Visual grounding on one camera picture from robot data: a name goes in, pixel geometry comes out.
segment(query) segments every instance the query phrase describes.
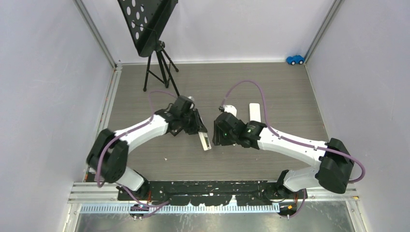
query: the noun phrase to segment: black base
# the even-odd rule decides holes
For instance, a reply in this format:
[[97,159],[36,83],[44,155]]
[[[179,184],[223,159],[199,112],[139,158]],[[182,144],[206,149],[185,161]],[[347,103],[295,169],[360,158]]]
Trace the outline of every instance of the black base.
[[[283,200],[277,195],[276,183],[267,181],[150,181],[151,201],[160,204],[169,201],[170,205],[206,206],[227,205],[235,195],[238,206],[271,205],[272,201]],[[287,199],[294,199],[295,194]],[[147,200],[149,193],[138,196]],[[118,192],[119,201],[132,201],[126,191]]]

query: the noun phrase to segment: gray wall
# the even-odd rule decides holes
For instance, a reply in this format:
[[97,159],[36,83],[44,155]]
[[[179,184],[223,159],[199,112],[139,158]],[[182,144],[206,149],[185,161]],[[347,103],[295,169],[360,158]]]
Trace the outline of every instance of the gray wall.
[[[116,0],[83,2],[116,61],[147,62],[138,57]],[[284,61],[307,52],[332,2],[180,0],[161,40],[174,61]]]
[[410,1],[345,1],[307,65],[329,136],[367,168],[371,231],[410,228],[409,42]]
[[112,73],[72,0],[0,1],[1,231],[60,229]]

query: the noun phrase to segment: gray floor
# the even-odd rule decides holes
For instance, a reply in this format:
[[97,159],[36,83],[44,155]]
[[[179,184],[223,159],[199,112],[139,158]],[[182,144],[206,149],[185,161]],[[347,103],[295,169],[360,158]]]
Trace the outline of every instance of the gray floor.
[[[183,64],[173,71],[179,92],[195,98],[208,136],[213,135],[213,120],[220,114],[218,106],[228,89],[236,82],[252,79],[263,86],[267,99],[269,122],[283,132],[326,140],[326,132],[318,111],[304,66],[285,63]],[[150,117],[147,93],[142,91],[146,65],[124,66],[118,85],[109,128],[119,130]],[[158,66],[152,70],[160,74]],[[166,90],[151,76],[148,91]],[[166,108],[174,102],[163,94],[153,95],[154,109]],[[227,100],[234,105],[237,117],[249,120],[248,105],[262,104],[255,86],[238,86]],[[276,180],[282,170],[297,170],[307,165],[287,156],[239,146],[213,146],[203,151],[197,135],[181,132],[152,139],[136,148],[128,157],[128,166],[149,180]]]

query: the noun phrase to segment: blue toy car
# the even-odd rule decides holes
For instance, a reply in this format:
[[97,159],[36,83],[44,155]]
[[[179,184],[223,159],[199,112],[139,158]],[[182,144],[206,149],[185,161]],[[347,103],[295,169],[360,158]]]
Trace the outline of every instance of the blue toy car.
[[296,55],[293,57],[286,58],[286,62],[288,62],[288,64],[290,65],[294,65],[296,63],[303,64],[305,62],[305,58],[303,58],[303,56],[301,55]]

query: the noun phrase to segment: music stand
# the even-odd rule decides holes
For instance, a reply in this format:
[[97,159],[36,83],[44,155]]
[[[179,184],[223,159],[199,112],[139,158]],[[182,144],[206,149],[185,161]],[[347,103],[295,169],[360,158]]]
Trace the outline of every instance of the music stand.
[[[169,87],[169,82],[172,82],[176,94],[179,96],[178,88],[171,75],[171,65],[175,71],[179,69],[172,62],[171,58],[165,51],[165,43],[160,41],[159,38],[162,31],[171,16],[175,5],[178,0],[118,0],[127,22],[128,29],[135,48],[137,49],[140,57],[148,57],[148,65],[146,67],[146,76],[144,83],[144,92],[146,91],[146,84],[148,82],[148,75],[152,74],[159,81],[161,81],[166,88]],[[156,76],[150,69],[151,55],[155,51],[160,66],[162,79]],[[164,55],[169,60],[169,67],[164,58]]]

